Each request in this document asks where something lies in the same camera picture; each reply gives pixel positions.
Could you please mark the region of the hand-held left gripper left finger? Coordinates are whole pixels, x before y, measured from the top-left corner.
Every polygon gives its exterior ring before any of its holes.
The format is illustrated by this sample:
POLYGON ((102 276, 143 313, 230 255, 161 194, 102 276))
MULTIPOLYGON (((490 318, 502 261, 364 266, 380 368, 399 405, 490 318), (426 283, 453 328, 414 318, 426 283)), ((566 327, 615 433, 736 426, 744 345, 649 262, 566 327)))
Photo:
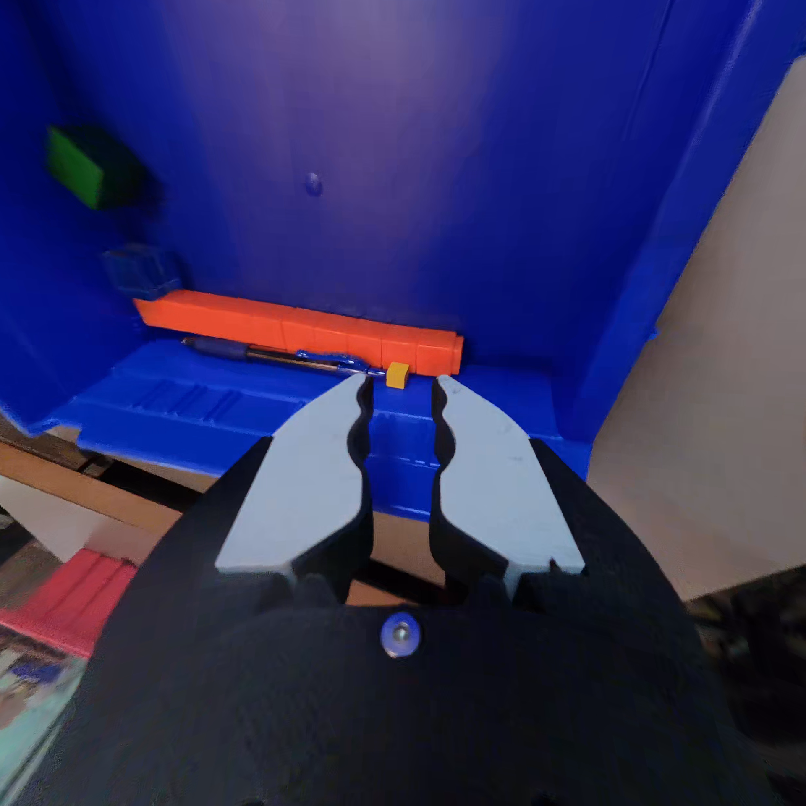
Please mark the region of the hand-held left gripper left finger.
POLYGON ((372 398, 372 379, 352 375, 277 429, 216 570, 305 575, 305 562, 371 509, 364 462, 372 398))

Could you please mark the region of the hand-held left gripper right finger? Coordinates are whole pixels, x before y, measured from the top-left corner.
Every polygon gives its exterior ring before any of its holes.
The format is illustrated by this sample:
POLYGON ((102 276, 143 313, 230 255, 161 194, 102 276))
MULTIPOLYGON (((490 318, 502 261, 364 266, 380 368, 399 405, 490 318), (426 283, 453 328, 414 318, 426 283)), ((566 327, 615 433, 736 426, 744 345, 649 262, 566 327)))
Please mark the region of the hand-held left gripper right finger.
POLYGON ((458 380, 432 387, 429 549, 446 576, 579 575, 585 561, 527 432, 458 380))

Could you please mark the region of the blue plastic bin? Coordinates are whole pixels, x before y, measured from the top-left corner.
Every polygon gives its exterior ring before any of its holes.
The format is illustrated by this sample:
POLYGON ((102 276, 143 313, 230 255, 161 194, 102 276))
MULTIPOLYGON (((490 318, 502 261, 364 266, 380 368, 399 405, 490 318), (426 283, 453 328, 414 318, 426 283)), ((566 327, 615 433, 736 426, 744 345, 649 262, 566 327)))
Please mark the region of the blue plastic bin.
POLYGON ((580 476, 792 62, 804 2, 2 2, 2 413, 219 475, 332 378, 199 356, 187 289, 464 337, 459 379, 580 476), (47 128, 146 169, 86 207, 47 128))

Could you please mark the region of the green wooden cube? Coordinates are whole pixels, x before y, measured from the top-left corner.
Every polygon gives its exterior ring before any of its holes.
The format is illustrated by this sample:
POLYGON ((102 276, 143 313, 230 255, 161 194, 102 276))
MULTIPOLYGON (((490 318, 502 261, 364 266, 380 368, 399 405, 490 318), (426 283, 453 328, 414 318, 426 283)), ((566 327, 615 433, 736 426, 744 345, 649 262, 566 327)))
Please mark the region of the green wooden cube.
POLYGON ((135 204, 146 184, 146 169, 134 152, 92 125, 49 126, 47 169, 92 210, 135 204))

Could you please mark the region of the orange block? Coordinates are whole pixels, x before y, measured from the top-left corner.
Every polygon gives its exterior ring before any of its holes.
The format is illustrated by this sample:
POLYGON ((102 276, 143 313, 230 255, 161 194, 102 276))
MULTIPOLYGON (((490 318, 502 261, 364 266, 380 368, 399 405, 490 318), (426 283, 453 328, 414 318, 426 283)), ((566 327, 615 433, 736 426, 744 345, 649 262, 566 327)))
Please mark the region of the orange block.
POLYGON ((398 326, 291 306, 174 290, 135 299, 149 327, 225 339, 293 354, 347 354, 377 368, 407 364, 416 375, 459 373, 464 339, 453 331, 398 326))

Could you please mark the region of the blue pen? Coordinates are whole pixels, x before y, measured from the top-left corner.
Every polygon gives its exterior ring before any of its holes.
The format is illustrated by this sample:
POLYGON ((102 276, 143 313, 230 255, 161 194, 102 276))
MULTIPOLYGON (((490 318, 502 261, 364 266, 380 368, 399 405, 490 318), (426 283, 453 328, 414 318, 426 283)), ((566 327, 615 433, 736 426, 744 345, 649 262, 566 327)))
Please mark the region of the blue pen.
POLYGON ((360 375, 383 379, 386 376, 384 369, 373 367, 364 359, 337 352, 324 354, 306 350, 287 352, 203 336, 184 337, 181 343, 200 355, 220 359, 308 369, 338 377, 360 375))

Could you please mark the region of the wooden table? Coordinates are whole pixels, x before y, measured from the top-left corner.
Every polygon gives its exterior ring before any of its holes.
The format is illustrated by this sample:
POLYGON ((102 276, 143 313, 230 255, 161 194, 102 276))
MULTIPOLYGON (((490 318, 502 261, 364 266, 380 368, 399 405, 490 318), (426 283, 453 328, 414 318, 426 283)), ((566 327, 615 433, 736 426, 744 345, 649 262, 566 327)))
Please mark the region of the wooden table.
MULTIPOLYGON (((140 565, 215 478, 97 456, 78 468, 2 442, 2 508, 57 559, 88 548, 140 565)), ((351 604, 446 600, 446 576, 423 521, 374 514, 374 549, 351 604)))

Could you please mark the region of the large red ribbed bin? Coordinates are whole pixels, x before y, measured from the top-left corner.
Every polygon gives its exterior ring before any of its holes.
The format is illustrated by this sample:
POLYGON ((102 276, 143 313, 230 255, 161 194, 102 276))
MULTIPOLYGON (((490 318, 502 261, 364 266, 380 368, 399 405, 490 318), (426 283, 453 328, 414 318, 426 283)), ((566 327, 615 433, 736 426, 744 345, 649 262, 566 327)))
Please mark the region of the large red ribbed bin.
POLYGON ((2 628, 89 659, 138 569, 126 559, 81 549, 18 608, 3 608, 2 628))

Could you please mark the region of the clear blue cube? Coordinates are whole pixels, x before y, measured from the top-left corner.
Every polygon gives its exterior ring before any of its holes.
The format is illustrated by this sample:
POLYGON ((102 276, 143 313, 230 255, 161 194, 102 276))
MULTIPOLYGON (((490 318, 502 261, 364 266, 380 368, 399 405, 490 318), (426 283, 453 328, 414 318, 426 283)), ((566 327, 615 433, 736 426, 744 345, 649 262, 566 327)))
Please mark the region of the clear blue cube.
POLYGON ((183 288, 180 265, 161 247, 128 243, 101 254, 112 285, 132 300, 156 301, 183 288))

